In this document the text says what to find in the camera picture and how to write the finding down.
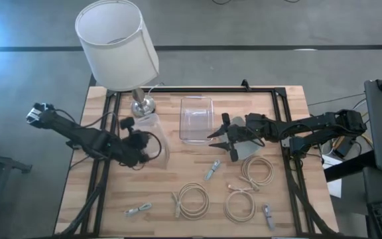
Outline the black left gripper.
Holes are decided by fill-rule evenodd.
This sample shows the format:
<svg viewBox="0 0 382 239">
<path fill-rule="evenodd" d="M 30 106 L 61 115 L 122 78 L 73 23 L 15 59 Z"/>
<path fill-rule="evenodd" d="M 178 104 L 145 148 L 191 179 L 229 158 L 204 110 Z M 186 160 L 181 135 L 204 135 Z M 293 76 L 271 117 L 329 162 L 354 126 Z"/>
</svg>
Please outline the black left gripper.
<svg viewBox="0 0 382 239">
<path fill-rule="evenodd" d="M 149 133 L 139 129 L 133 129 L 135 120 L 132 117 L 121 119 L 119 126 L 129 133 L 121 140 L 121 160 L 122 166 L 134 167 L 137 164 L 145 164 L 150 161 L 149 155 L 145 152 L 149 143 Z"/>
</svg>

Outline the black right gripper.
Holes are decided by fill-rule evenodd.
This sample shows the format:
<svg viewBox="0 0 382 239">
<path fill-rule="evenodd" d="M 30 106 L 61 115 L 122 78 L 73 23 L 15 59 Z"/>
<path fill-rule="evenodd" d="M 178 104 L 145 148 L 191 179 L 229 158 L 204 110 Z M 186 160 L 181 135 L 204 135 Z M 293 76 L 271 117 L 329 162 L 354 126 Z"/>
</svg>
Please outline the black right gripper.
<svg viewBox="0 0 382 239">
<path fill-rule="evenodd" d="M 208 138 L 215 138 L 221 135 L 226 136 L 226 139 L 221 143 L 209 144 L 210 147 L 217 147 L 229 152 L 232 162 L 238 161 L 237 150 L 234 147 L 235 143 L 244 141 L 254 141 L 255 134 L 246 126 L 231 125 L 231 120 L 228 113 L 222 114 L 223 125 L 214 133 L 210 134 Z"/>
</svg>

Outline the clear rectangular plastic container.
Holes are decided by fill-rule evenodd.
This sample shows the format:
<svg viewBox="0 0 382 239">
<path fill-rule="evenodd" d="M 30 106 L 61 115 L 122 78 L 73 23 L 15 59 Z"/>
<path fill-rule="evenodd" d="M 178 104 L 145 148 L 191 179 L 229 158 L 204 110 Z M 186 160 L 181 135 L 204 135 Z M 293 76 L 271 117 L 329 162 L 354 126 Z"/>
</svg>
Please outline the clear rectangular plastic container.
<svg viewBox="0 0 382 239">
<path fill-rule="evenodd" d="M 186 96 L 180 101 L 179 138 L 188 144 L 208 144 L 213 133 L 214 107 L 207 96 Z"/>
</svg>

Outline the table lamp with white shade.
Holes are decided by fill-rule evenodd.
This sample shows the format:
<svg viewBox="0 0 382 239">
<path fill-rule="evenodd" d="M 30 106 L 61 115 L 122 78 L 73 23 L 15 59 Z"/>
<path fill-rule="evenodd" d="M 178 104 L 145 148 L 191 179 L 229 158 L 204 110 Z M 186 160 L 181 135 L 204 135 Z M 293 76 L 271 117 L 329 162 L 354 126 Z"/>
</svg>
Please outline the table lamp with white shade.
<svg viewBox="0 0 382 239">
<path fill-rule="evenodd" d="M 153 114 L 155 100 L 141 86 L 159 75 L 159 57 L 141 10 L 128 0 L 99 0 L 82 9 L 76 34 L 97 83 L 131 91 L 137 118 Z"/>
</svg>

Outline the white paper sheet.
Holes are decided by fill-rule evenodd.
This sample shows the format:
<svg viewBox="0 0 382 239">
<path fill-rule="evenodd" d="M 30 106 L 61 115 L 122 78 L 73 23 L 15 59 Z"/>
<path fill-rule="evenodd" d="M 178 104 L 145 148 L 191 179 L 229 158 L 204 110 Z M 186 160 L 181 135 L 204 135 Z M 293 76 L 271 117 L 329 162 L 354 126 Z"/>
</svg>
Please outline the white paper sheet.
<svg viewBox="0 0 382 239">
<path fill-rule="evenodd" d="M 323 169 L 328 169 L 329 167 L 338 165 L 342 162 L 338 159 L 335 159 L 327 155 L 323 155 L 322 158 L 324 160 L 324 163 L 322 165 Z M 342 197 L 342 180 L 341 179 L 331 181 L 327 183 L 327 185 L 328 185 L 328 191 L 330 196 L 333 196 L 339 199 Z"/>
</svg>

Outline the black power supply box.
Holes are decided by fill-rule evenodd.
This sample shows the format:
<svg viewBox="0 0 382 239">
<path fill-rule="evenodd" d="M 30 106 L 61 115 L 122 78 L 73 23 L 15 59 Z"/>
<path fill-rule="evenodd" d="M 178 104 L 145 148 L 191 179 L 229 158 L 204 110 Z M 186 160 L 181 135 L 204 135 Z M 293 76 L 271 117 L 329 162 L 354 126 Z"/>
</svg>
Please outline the black power supply box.
<svg viewBox="0 0 382 239">
<path fill-rule="evenodd" d="M 353 147 L 355 139 L 353 137 L 341 136 L 333 144 L 333 154 L 344 158 Z"/>
</svg>

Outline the black support bar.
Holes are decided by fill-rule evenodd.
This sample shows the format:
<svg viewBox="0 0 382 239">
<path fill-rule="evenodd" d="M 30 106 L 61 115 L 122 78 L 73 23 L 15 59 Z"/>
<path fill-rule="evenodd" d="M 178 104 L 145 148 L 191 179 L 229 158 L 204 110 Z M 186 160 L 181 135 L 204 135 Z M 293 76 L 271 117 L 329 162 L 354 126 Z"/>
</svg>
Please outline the black support bar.
<svg viewBox="0 0 382 239">
<path fill-rule="evenodd" d="M 354 175 L 361 172 L 365 167 L 377 167 L 374 150 L 324 169 L 326 182 L 329 183 L 343 177 Z"/>
</svg>

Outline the black aluminium table frame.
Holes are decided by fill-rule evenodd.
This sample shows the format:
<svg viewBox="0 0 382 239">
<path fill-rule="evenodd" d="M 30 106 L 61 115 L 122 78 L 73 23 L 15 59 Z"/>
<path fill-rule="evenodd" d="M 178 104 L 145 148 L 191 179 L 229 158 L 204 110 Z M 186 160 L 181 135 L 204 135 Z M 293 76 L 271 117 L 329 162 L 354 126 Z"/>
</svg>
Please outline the black aluminium table frame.
<svg viewBox="0 0 382 239">
<path fill-rule="evenodd" d="M 244 116 L 251 112 L 284 121 L 299 120 L 309 115 L 301 86 L 258 87 L 246 92 L 244 87 L 183 87 L 155 88 L 157 114 L 168 139 L 170 159 L 167 169 L 145 165 L 140 171 L 121 167 L 96 165 L 81 151 L 75 152 L 73 169 L 68 173 L 64 195 L 56 221 L 55 232 L 65 230 L 78 215 L 88 195 L 90 181 L 98 181 L 107 173 L 104 203 L 91 209 L 86 229 L 78 236 L 89 237 L 271 237 L 295 236 L 297 224 L 306 226 L 305 214 L 292 214 L 281 146 L 268 143 L 260 154 L 275 168 L 273 182 L 254 193 L 257 206 L 269 204 L 275 222 L 270 231 L 263 213 L 258 210 L 249 222 L 236 224 L 223 213 L 223 204 L 230 201 L 231 211 L 244 215 L 249 211 L 246 198 L 229 196 L 228 186 L 245 187 L 240 180 L 241 165 L 231 162 L 229 155 L 207 145 L 191 145 L 181 141 L 180 101 L 186 96 L 207 96 L 214 106 L 214 123 L 221 124 L 222 114 Z M 210 209 L 199 220 L 175 215 L 172 194 L 186 183 L 203 184 L 209 193 Z"/>
</svg>

